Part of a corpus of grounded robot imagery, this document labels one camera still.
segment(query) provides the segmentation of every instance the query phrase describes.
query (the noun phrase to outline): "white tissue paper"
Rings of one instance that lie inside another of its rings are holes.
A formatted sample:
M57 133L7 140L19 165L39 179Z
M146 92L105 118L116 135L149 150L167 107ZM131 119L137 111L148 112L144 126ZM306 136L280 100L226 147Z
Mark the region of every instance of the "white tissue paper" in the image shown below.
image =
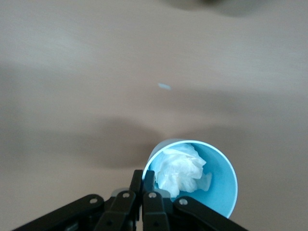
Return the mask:
M161 152L151 163L151 170L155 172L158 188L177 197L180 191L208 191L212 173L203 173L205 164L191 144L183 143Z

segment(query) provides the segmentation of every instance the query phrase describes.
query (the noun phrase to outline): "screw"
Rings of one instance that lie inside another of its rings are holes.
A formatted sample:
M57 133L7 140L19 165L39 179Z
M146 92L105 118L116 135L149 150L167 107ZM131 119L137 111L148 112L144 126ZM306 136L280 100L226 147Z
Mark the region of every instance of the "screw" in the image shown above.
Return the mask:
M155 198L157 195L156 195L156 193L154 193L154 192L150 192L149 193L149 197L150 198Z
M98 201L97 198L92 198L92 199L90 200L90 204L95 204L97 201Z
M187 205L188 204L188 201L186 199L180 199L179 200L179 204L180 205Z
M128 192L124 193L124 194L123 194L123 197L124 197L124 198L129 197L129 193L128 193Z

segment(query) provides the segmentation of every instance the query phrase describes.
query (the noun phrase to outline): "small blue speck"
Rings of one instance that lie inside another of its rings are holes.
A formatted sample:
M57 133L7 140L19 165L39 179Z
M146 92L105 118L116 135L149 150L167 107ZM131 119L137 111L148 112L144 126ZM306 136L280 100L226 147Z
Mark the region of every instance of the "small blue speck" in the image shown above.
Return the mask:
M162 89L171 90L171 87L167 84L159 83L158 86Z

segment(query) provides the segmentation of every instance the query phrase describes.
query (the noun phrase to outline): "black robotic claw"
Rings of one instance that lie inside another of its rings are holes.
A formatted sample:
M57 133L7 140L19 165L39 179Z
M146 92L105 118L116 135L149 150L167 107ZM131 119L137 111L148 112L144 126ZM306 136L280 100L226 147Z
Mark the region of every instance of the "black robotic claw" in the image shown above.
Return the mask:
M170 200L154 189L154 172L135 170L130 187L104 201L87 195L13 231L247 231L191 197Z

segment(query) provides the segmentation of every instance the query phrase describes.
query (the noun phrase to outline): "table surface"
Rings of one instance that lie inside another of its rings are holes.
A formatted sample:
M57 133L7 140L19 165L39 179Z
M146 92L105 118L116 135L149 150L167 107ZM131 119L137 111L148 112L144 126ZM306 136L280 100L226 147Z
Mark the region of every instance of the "table surface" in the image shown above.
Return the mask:
M90 193L108 199L169 138L230 159L233 221L305 230L307 10L306 0L1 1L1 230Z

